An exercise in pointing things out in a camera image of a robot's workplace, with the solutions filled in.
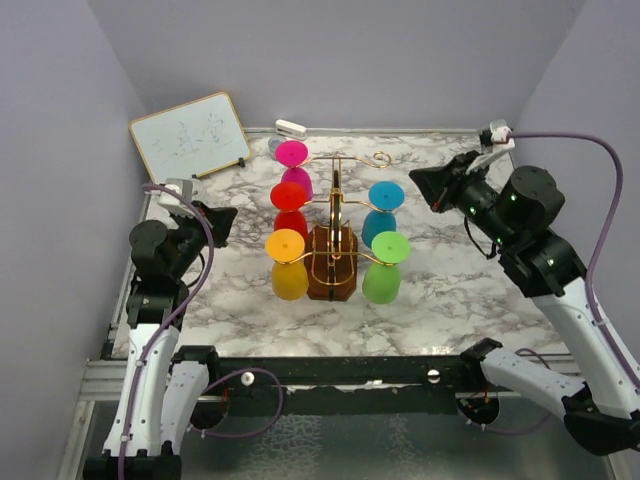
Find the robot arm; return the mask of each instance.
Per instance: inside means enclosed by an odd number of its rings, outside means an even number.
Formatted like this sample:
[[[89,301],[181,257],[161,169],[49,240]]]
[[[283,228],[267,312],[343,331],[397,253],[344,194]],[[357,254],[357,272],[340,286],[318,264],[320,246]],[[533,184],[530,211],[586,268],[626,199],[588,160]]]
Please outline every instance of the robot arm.
[[[482,132],[485,150],[491,153],[487,145],[494,142],[513,148],[504,131],[504,125],[492,125]],[[564,196],[547,171],[530,166],[517,168],[502,191],[496,192],[485,181],[496,158],[471,151],[444,167],[413,170],[409,176],[432,211],[457,208],[497,245],[506,275],[553,324],[584,380],[539,367],[490,339],[464,352],[462,358],[487,382],[516,391],[561,418],[574,439],[591,453],[606,455],[636,447],[640,396],[621,365],[619,352],[638,373],[640,366],[602,314],[611,338],[605,337],[602,324],[589,309],[584,264],[573,247],[549,228]]]
[[[166,188],[181,194],[202,213],[215,247],[226,245],[237,209],[211,209],[194,201],[190,180],[168,180]],[[158,220],[145,220],[129,235],[135,274],[127,300],[130,329],[124,387],[103,455],[85,462],[86,480],[120,478],[117,461],[122,445],[126,478],[179,479],[182,437],[198,397],[215,377],[212,365],[217,356],[212,347],[183,348],[173,356],[184,312],[153,340],[165,319],[189,295],[182,276],[207,245],[204,227],[190,210],[166,193],[158,203],[169,212],[177,228],[169,228]],[[151,341],[149,355],[143,360],[143,349]],[[134,374],[139,367],[142,368],[137,393],[132,401]],[[171,381],[167,386],[170,368]],[[131,420],[128,437],[123,438],[127,409]]]

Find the marble countertop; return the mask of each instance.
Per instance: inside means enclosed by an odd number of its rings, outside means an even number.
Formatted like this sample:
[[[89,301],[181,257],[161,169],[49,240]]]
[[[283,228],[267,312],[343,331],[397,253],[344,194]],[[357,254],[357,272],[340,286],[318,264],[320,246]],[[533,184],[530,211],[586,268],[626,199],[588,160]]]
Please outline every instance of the marble countertop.
[[[359,259],[356,293],[347,302],[323,302],[306,296],[295,302],[277,298],[270,283],[272,260],[264,244],[277,214],[269,194],[284,167],[269,154],[267,135],[250,136],[253,158],[244,169],[228,168],[203,179],[209,206],[234,206],[238,217],[229,246],[216,250],[214,267],[185,315],[179,345],[215,345],[223,356],[339,356],[455,354],[484,337],[510,348],[529,347],[566,353],[558,334],[533,304],[503,274],[497,260],[487,261],[467,238],[458,212],[430,212],[409,170],[443,165],[454,155],[477,148],[473,135],[311,136],[310,155],[371,156],[389,153],[392,166],[378,170],[358,162],[343,165],[345,198],[366,200],[377,181],[391,180],[405,190],[396,211],[398,231],[409,238],[412,252],[400,265],[403,283],[389,305],[368,302],[361,292],[365,259]],[[330,190],[330,162],[312,162],[309,172],[316,198]],[[489,174],[504,184],[513,166],[498,161]],[[357,235],[369,209],[344,207]],[[304,208],[309,221],[327,222],[325,205]],[[151,200],[146,218],[171,222]],[[488,251],[486,237],[472,231]],[[185,276],[197,276],[194,262]],[[121,315],[113,357],[125,358],[126,315]]]

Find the wooden base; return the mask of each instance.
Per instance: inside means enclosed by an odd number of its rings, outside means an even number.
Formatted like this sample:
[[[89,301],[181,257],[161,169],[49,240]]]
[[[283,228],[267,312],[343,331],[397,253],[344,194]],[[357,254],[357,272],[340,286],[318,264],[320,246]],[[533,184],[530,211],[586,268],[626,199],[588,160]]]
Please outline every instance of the wooden base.
[[[315,239],[316,251],[327,251],[329,230],[322,227],[314,227],[309,233],[306,243],[306,251],[312,251],[313,240]],[[358,251],[358,238],[349,227],[342,227],[342,251],[349,252]],[[353,292],[356,291],[358,277],[358,257],[352,255],[342,255],[335,261],[335,283],[341,285],[324,285],[317,279],[324,282],[330,282],[328,255],[310,255],[304,259],[304,266],[309,275],[309,289],[307,295],[312,300],[328,300],[328,301],[346,301]]]

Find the white device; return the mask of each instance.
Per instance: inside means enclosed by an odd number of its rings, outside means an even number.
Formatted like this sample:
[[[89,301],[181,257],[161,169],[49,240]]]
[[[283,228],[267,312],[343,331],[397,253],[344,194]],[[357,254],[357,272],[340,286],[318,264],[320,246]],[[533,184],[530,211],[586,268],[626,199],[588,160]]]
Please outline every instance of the white device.
[[[276,120],[276,133],[296,140],[307,138],[307,129],[305,127],[286,120]]]

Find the screw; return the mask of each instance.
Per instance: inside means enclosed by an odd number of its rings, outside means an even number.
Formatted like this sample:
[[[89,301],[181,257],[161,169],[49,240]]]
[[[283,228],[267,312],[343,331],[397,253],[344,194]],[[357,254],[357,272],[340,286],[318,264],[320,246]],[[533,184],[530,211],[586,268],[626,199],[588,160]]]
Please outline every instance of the screw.
[[[440,381],[440,372],[435,369],[429,370],[427,372],[427,380],[429,380],[429,383],[438,383]]]

